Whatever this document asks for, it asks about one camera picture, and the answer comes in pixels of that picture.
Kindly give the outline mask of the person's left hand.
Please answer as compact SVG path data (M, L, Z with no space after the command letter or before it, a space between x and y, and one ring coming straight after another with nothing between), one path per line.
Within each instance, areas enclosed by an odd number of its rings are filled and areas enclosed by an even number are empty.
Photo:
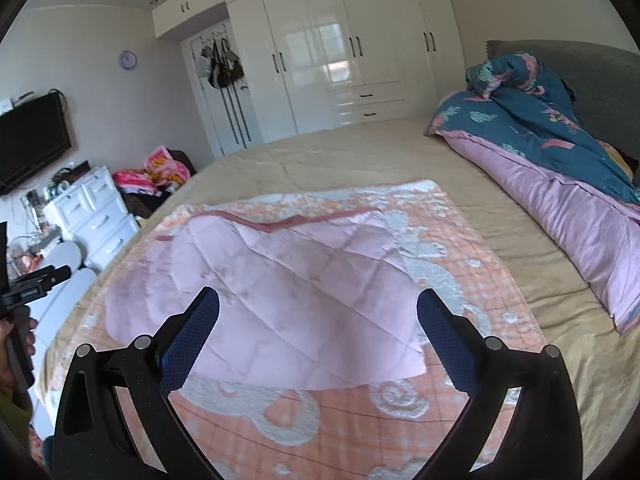
M25 393L30 388L32 375L21 371L17 361L12 335L16 334L15 324L7 318L1 321L1 392L6 396L13 393Z

